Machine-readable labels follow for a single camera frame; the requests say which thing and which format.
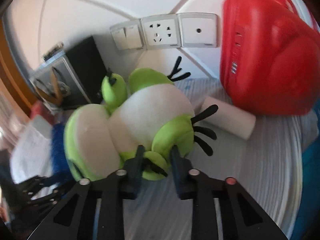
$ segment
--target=wall outlet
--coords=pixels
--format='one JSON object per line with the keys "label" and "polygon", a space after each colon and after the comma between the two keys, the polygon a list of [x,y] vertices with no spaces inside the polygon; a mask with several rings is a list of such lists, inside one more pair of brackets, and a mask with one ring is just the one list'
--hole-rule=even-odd
{"label": "wall outlet", "polygon": [[141,19],[148,49],[181,47],[178,18],[175,14],[156,15]]}
{"label": "wall outlet", "polygon": [[178,14],[182,47],[217,47],[217,18],[213,13]]}

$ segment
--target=blue cloth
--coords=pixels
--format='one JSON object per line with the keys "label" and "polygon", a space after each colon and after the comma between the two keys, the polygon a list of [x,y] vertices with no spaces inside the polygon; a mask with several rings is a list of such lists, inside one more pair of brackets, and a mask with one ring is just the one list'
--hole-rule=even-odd
{"label": "blue cloth", "polygon": [[[314,106],[320,131],[320,100]],[[303,183],[291,240],[301,240],[320,211],[320,136],[302,154]]]}

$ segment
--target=toilet paper roll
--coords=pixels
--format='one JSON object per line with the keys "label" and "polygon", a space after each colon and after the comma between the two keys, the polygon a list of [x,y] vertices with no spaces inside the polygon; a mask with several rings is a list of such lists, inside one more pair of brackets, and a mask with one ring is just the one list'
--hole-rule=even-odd
{"label": "toilet paper roll", "polygon": [[211,105],[217,105],[219,109],[204,121],[233,133],[242,139],[249,139],[256,122],[255,115],[211,97],[205,99],[201,111]]}

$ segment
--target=black plush antenna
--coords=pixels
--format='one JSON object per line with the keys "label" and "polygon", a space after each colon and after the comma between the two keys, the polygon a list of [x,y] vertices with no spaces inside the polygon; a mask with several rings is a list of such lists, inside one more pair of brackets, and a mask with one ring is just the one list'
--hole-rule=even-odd
{"label": "black plush antenna", "polygon": [[194,126],[193,130],[195,132],[199,132],[199,133],[204,134],[205,136],[208,136],[212,140],[216,140],[217,139],[216,133],[214,131],[212,131],[211,129],[209,129],[209,128],[201,127],[201,126]]}
{"label": "black plush antenna", "polygon": [[213,115],[215,112],[217,112],[218,110],[218,106],[217,105],[212,105],[209,106],[206,110],[204,110],[203,112],[197,114],[196,116],[191,118],[191,123],[194,124],[196,122],[199,122],[207,117],[209,117],[210,115]]}
{"label": "black plush antenna", "polygon": [[186,72],[186,73],[182,74],[181,76],[178,76],[176,78],[172,78],[175,74],[179,73],[182,70],[182,68],[179,68],[181,60],[182,60],[182,57],[179,56],[176,60],[176,63],[174,64],[174,67],[173,67],[170,75],[167,76],[172,82],[183,80],[191,75],[190,72]]}
{"label": "black plush antenna", "polygon": [[[218,106],[217,105],[209,106],[203,112],[201,112],[201,113],[199,113],[196,116],[191,118],[192,125],[194,123],[196,123],[196,122],[199,122],[199,121],[201,121],[201,120],[213,115],[215,112],[217,112],[217,110],[218,110]],[[201,127],[201,126],[193,126],[193,131],[202,133],[205,136],[211,138],[212,140],[216,140],[217,139],[216,133],[214,131],[212,131],[211,129],[209,129],[209,128]],[[194,136],[194,142],[196,142],[208,156],[212,156],[213,150],[210,147],[210,145],[207,144],[204,140],[202,140],[201,138],[199,138],[198,136],[195,135]]]}
{"label": "black plush antenna", "polygon": [[198,136],[194,136],[194,141],[202,148],[202,150],[208,155],[208,156],[212,156],[213,154],[213,150],[210,147],[209,144],[207,144],[204,140],[202,140],[200,137]]}

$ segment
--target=white wall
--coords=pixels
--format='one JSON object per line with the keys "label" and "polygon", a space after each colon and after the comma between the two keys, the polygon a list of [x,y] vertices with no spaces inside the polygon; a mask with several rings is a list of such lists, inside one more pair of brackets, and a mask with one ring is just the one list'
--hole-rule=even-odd
{"label": "white wall", "polygon": [[[219,77],[221,35],[218,48],[149,50],[120,56],[113,46],[109,27],[154,14],[206,12],[221,15],[223,0],[14,0],[7,10],[9,32],[26,66],[36,69],[41,55],[59,41],[69,47],[94,35],[107,67],[125,77],[136,67],[151,67],[168,74],[177,56],[191,77]],[[298,11],[310,23],[300,2]]]}

